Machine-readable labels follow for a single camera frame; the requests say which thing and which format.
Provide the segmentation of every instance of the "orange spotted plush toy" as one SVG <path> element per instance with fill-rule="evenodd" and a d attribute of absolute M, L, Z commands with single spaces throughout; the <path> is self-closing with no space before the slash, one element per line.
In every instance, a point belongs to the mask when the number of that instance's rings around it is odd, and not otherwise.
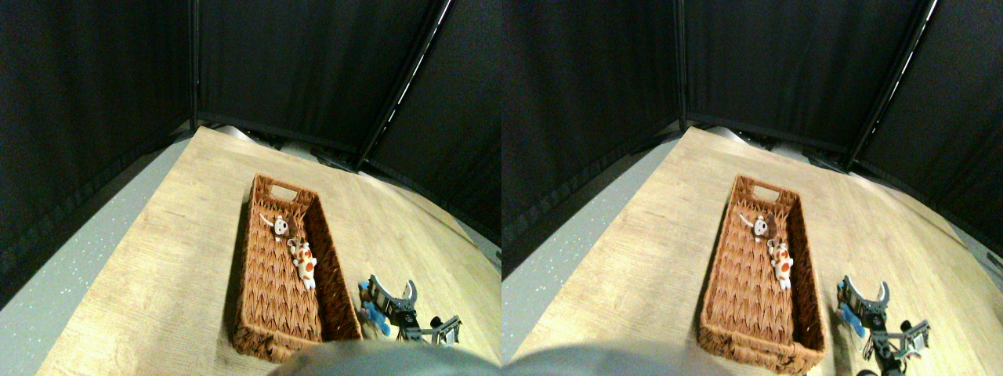
<path fill-rule="evenodd" d="M 790 267 L 794 265 L 794 259 L 791 259 L 790 254 L 787 253 L 786 243 L 781 243 L 777 247 L 773 247 L 771 243 L 773 243 L 772 240 L 766 242 L 766 246 L 769 247 L 769 256 L 772 258 L 769 265 L 773 267 L 776 280 L 780 282 L 780 291 L 790 289 Z"/>
<path fill-rule="evenodd" d="M 290 239 L 286 244 L 289 245 L 289 253 L 293 256 L 293 266 L 299 268 L 298 271 L 300 279 L 303 280 L 303 286 L 307 288 L 307 291 L 317 288 L 317 282 L 313 278 L 314 268 L 317 267 L 317 259 L 310 253 L 310 244 L 303 243 L 300 245 L 299 239 Z"/>

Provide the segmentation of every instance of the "basket handle hole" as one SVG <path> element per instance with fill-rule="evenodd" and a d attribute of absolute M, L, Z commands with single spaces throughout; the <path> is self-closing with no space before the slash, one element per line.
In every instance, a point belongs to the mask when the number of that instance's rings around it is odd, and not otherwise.
<path fill-rule="evenodd" d="M 296 197 L 299 196 L 300 193 L 284 186 L 272 185 L 271 194 L 276 198 L 291 202 L 296 200 Z"/>
<path fill-rule="evenodd" d="M 755 185 L 752 187 L 752 195 L 755 195 L 755 197 L 761 200 L 765 200 L 767 202 L 775 202 L 776 199 L 780 198 L 780 193 L 759 185 Z"/>

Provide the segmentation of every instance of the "wicker basket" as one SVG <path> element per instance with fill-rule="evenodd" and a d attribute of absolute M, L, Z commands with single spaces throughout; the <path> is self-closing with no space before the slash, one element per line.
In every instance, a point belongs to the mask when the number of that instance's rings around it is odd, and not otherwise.
<path fill-rule="evenodd" d="M 273 185 L 297 193 L 292 201 L 272 195 Z M 283 216 L 289 233 L 276 242 L 269 221 Z M 323 341 L 361 339 L 362 333 L 331 232 L 317 193 L 258 174 L 248 205 L 247 239 L 237 301 L 234 348 L 271 362 Z M 317 259 L 315 290 L 307 291 L 293 266 L 286 239 L 305 238 Z"/>
<path fill-rule="evenodd" d="M 775 202 L 753 194 L 759 185 L 779 193 Z M 791 288 L 780 290 L 766 242 L 756 243 L 749 221 L 775 217 L 777 238 L 794 263 Z M 697 340 L 707 352 L 776 373 L 804 374 L 825 352 L 818 290 L 804 216 L 797 194 L 738 175 L 717 241 L 703 296 Z"/>

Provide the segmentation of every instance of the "wooden table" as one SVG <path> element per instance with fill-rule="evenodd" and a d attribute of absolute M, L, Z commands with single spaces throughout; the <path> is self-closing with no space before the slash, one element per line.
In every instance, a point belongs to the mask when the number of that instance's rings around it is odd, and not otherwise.
<path fill-rule="evenodd" d="M 516 358 L 604 342 L 657 357 L 678 374 L 772 374 L 696 344 L 697 300 L 738 173 L 800 194 L 828 325 L 825 359 L 809 374 L 878 370 L 837 324 L 835 285 L 845 275 L 870 299 L 888 282 L 890 329 L 930 321 L 930 351 L 910 363 L 909 375 L 1003 372 L 1003 296 L 943 218 L 864 178 L 694 128 L 599 239 Z"/>
<path fill-rule="evenodd" d="M 468 351 L 498 363 L 501 279 L 423 198 L 208 128 L 198 131 L 108 259 L 39 374 L 263 374 L 230 344 L 241 208 L 256 173 L 316 191 L 345 272 L 418 289 L 424 325 L 459 315 Z M 358 307 L 358 296 L 353 294 Z"/>

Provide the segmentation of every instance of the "black curtain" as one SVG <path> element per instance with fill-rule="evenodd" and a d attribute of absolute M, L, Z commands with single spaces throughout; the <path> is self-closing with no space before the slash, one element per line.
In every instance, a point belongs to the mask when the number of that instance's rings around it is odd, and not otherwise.
<path fill-rule="evenodd" d="M 2 304 L 96 190 L 181 125 L 188 1 L 0 5 Z"/>
<path fill-rule="evenodd" d="M 1001 56 L 999 4 L 939 2 L 862 164 L 1003 256 Z"/>
<path fill-rule="evenodd" d="M 506 249 L 678 116 L 672 2 L 454 2 L 371 162 Z"/>
<path fill-rule="evenodd" d="M 922 2 L 687 1 L 687 116 L 847 152 Z"/>
<path fill-rule="evenodd" d="M 432 3 L 202 1 L 199 116 L 356 152 Z"/>

